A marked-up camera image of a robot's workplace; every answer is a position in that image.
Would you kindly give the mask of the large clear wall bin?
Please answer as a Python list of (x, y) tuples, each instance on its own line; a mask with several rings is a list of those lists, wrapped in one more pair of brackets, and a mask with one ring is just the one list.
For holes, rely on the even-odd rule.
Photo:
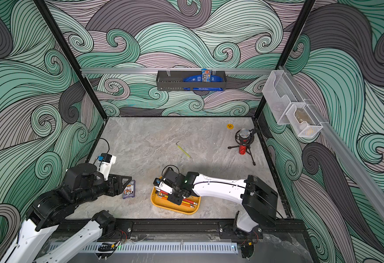
[(286, 115), (288, 110), (293, 104), (303, 100), (291, 75), (283, 70), (274, 70), (270, 73), (263, 87), (263, 96), (279, 125), (290, 124)]

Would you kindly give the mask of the aluminium wall rail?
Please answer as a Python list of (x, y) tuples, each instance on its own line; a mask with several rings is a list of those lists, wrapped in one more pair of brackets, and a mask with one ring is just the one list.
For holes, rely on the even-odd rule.
[[(201, 71), (200, 68), (81, 68), (83, 75), (104, 74), (157, 74), (159, 71), (171, 73), (172, 71)], [(274, 69), (250, 69), (250, 68), (219, 68), (212, 71), (224, 71), (227, 75), (269, 75)]]
[(315, 119), (315, 122), (322, 126), (321, 133), (328, 141), (328, 144), (341, 162), (344, 169), (352, 176), (352, 180), (359, 186), (371, 205), (375, 208), (378, 215), (384, 222), (384, 193), (370, 177), (367, 170), (359, 162), (351, 149), (339, 137), (331, 124), (323, 117), (319, 108), (309, 99), (304, 90), (301, 89), (293, 75), (285, 66), (279, 66), (280, 70), (285, 71), (287, 78), (292, 83), (294, 90), (301, 97), (301, 102), (308, 108), (308, 115)]

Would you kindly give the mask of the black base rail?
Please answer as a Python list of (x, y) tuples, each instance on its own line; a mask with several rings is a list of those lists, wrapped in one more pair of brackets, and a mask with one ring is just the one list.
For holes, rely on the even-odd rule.
[(117, 219), (116, 225), (128, 234), (208, 234), (221, 239), (243, 241), (261, 239), (266, 234), (301, 233), (307, 228), (301, 220), (279, 219), (274, 227), (258, 225), (245, 233), (234, 226), (234, 219)]

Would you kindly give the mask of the aluminium right wall rail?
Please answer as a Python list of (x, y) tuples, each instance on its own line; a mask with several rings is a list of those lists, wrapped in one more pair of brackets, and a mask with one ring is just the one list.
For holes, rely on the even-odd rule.
[(367, 170), (359, 162), (351, 149), (339, 137), (331, 124), (323, 117), (319, 108), (309, 99), (304, 90), (301, 89), (293, 75), (285, 66), (279, 66), (280, 70), (285, 71), (287, 78), (292, 83), (294, 90), (301, 97), (301, 102), (308, 108), (308, 115), (315, 119), (315, 122), (322, 126), (321, 133), (328, 141), (328, 144), (341, 162), (344, 169), (352, 176), (352, 180), (359, 186), (371, 205), (375, 208), (378, 215), (384, 222), (384, 193), (370, 177)]

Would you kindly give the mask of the small clear wall bin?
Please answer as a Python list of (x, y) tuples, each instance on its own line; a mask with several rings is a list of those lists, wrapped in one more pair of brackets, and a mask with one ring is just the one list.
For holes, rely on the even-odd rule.
[(286, 117), (297, 137), (312, 139), (315, 138), (322, 129), (322, 125), (309, 111), (309, 107), (305, 103), (291, 104), (286, 111)]

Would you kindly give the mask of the yellow storage tray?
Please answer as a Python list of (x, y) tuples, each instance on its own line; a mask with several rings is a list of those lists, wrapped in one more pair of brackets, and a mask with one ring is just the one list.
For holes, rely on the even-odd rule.
[(185, 215), (195, 214), (200, 207), (201, 197), (196, 197), (196, 196), (191, 195), (187, 198), (189, 200), (192, 200), (192, 201), (198, 203), (198, 205), (195, 205), (195, 208), (191, 208), (191, 207), (182, 206), (182, 204), (178, 206), (177, 204), (172, 203), (169, 200), (164, 200), (162, 198), (159, 198), (158, 193), (159, 193), (159, 191), (157, 191), (154, 187), (153, 192), (152, 192), (151, 197), (150, 197), (151, 203), (156, 207), (163, 208), (163, 209), (170, 210), (170, 211), (175, 211), (177, 213), (181, 213), (181, 214), (185, 214)]

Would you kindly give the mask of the aluminium back wall rail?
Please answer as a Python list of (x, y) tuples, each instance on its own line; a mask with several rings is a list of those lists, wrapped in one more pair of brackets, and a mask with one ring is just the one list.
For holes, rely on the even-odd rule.
[[(200, 68), (81, 68), (83, 75), (104, 74), (157, 74), (159, 71), (171, 73), (172, 71), (201, 71)], [(224, 71), (227, 75), (269, 75), (274, 69), (250, 69), (250, 68), (219, 68), (212, 71)]]

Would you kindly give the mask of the orange sleeved hex key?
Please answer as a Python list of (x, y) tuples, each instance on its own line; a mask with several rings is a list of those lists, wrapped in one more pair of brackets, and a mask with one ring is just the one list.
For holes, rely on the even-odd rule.
[[(168, 196), (159, 196), (159, 198), (162, 198), (164, 200), (168, 200)], [(186, 206), (186, 207), (195, 208), (196, 204), (197, 203), (195, 203), (195, 202), (182, 201), (182, 206)]]

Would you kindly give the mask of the blue playing cards box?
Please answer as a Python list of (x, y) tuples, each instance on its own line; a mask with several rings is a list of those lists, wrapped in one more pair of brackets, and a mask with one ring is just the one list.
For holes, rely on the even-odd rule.
[(134, 198), (136, 196), (136, 181), (132, 180), (124, 189), (122, 198), (129, 199)]

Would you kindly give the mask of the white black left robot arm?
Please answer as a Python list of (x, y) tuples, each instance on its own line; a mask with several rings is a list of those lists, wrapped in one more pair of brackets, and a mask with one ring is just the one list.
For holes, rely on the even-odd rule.
[(66, 263), (93, 241), (117, 233), (124, 236), (125, 233), (117, 227), (115, 217), (107, 210), (102, 210), (57, 249), (38, 257), (50, 236), (80, 205), (93, 202), (100, 196), (121, 195), (131, 180), (130, 176), (105, 176), (91, 163), (69, 168), (60, 186), (34, 200), (17, 238), (1, 262)]

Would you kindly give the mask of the black wall shelf basket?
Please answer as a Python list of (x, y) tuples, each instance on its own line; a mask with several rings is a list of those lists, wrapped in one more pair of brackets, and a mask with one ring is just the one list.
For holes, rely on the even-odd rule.
[(164, 70), (157, 73), (156, 85), (159, 91), (217, 92), (226, 89), (227, 77), (224, 71)]

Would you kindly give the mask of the lime green sleeved hex key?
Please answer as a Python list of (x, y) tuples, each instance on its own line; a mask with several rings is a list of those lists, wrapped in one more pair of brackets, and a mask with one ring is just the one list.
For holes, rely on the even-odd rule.
[(189, 155), (189, 154), (188, 154), (188, 153), (187, 153), (187, 152), (186, 152), (186, 151), (179, 145), (179, 142), (176, 142), (175, 144), (176, 144), (177, 148), (180, 149), (180, 150), (182, 151), (182, 153), (184, 153), (184, 154), (186, 155), (187, 158), (189, 158), (189, 159), (191, 159), (191, 160), (193, 159), (193, 158), (192, 158), (192, 157), (191, 157), (191, 156), (190, 156), (190, 155)]

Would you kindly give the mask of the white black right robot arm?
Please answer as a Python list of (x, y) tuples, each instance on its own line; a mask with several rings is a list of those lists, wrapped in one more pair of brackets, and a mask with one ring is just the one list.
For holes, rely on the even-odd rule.
[(232, 226), (237, 235), (247, 235), (256, 227), (274, 227), (276, 224), (278, 194), (254, 175), (228, 180), (198, 172), (183, 175), (169, 168), (154, 180), (153, 185), (158, 192), (167, 194), (169, 202), (178, 206), (191, 196), (214, 197), (240, 204), (243, 210), (237, 213)]

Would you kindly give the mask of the red sleeved hex key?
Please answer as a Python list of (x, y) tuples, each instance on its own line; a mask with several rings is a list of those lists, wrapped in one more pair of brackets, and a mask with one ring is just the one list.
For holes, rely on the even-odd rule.
[[(158, 195), (161, 196), (161, 197), (165, 197), (165, 198), (169, 197), (169, 195), (166, 192), (164, 192), (164, 191), (159, 191)], [(186, 199), (186, 198), (183, 199), (183, 203), (189, 203), (191, 205), (198, 205), (197, 202), (194, 202), (194, 201)]]

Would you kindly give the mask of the red glitter microphone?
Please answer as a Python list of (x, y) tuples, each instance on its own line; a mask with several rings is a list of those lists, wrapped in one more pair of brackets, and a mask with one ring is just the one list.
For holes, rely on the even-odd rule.
[(247, 146), (251, 140), (251, 131), (243, 128), (238, 133), (239, 138), (239, 154), (245, 155), (247, 152)]

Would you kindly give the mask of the black microphone tripod stand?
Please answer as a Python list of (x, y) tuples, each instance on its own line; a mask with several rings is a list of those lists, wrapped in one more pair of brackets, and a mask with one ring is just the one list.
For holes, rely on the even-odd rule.
[(235, 142), (237, 145), (235, 146), (228, 146), (228, 149), (239, 149), (239, 154), (240, 155), (250, 155), (252, 164), (256, 166), (256, 163), (254, 161), (252, 151), (251, 151), (251, 145), (254, 142), (254, 137), (255, 137), (256, 129), (240, 129), (239, 131), (236, 132), (235, 134)]

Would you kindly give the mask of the blue snack package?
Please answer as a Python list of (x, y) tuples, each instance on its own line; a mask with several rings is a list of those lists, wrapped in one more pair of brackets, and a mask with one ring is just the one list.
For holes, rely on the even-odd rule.
[(194, 75), (183, 79), (184, 83), (192, 83), (184, 91), (223, 91), (225, 81), (223, 77), (214, 75), (212, 70), (202, 69), (200, 75)]

